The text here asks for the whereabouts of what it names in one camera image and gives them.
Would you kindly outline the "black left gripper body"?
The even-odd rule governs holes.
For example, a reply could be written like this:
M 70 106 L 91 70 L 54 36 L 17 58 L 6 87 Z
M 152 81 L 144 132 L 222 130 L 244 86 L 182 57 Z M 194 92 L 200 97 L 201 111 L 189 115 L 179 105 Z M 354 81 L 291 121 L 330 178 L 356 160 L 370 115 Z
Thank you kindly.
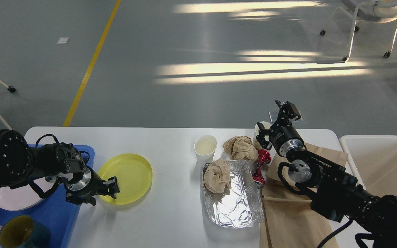
M 82 197 L 98 195 L 98 189 L 103 180 L 91 167 L 87 166 L 83 173 L 77 175 L 79 176 L 77 182 L 64 184 L 66 193 Z

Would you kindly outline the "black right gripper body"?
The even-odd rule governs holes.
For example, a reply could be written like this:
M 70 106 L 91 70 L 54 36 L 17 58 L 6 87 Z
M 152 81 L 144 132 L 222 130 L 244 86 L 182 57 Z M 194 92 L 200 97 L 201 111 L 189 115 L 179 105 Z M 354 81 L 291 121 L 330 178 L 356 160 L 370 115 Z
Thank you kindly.
M 292 149 L 304 147 L 304 140 L 291 125 L 280 127 L 272 132 L 269 135 L 269 141 L 280 157 L 286 157 Z

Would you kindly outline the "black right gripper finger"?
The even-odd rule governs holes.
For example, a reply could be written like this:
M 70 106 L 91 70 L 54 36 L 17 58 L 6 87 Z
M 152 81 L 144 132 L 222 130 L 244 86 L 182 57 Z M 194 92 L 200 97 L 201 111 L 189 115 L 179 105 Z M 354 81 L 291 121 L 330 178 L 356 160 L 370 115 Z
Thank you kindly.
M 260 126 L 256 124 L 256 148 L 271 150 L 271 143 L 269 141 L 269 135 L 260 135 Z
M 302 121 L 302 114 L 296 108 L 295 104 L 289 101 L 281 102 L 279 100 L 275 100 L 275 103 L 279 107 L 275 127 L 291 126 L 293 122 Z

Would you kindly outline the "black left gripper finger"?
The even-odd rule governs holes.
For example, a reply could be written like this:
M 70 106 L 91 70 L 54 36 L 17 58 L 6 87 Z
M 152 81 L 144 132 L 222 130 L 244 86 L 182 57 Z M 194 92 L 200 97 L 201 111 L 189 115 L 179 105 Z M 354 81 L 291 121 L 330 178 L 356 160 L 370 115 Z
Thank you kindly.
M 98 195 L 110 196 L 112 199 L 117 199 L 118 193 L 120 193 L 120 189 L 116 176 L 112 176 L 107 181 L 103 180 L 98 189 Z
M 96 206 L 96 199 L 93 196 L 82 197 L 73 195 L 72 193 L 66 193 L 65 199 L 67 202 L 75 205 L 91 204 L 92 206 Z

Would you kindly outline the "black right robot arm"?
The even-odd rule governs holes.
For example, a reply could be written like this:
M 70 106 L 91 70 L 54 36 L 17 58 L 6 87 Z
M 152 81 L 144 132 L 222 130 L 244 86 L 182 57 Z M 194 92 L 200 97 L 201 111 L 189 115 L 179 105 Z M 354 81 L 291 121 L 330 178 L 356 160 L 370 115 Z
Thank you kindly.
M 269 128 L 257 122 L 256 139 L 262 148 L 274 149 L 286 159 L 278 165 L 278 178 L 291 193 L 307 196 L 310 208 L 326 219 L 341 222 L 348 217 L 318 247 L 355 221 L 367 231 L 355 235 L 359 247 L 367 247 L 364 240 L 373 240 L 374 248 L 397 248 L 397 196 L 370 194 L 343 166 L 309 151 L 293 127 L 301 118 L 296 106 L 288 101 L 275 103 L 279 107 L 276 121 Z

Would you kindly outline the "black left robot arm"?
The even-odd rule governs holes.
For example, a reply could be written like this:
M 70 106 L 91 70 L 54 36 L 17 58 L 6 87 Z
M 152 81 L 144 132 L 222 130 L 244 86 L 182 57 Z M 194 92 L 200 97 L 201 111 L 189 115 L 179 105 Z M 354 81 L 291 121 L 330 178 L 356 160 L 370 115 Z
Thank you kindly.
M 117 177 L 101 179 L 87 165 L 90 157 L 71 143 L 60 142 L 34 147 L 15 130 L 0 129 L 0 188 L 30 186 L 42 199 L 64 185 L 65 199 L 71 204 L 96 205 L 94 196 L 116 199 L 120 193 Z

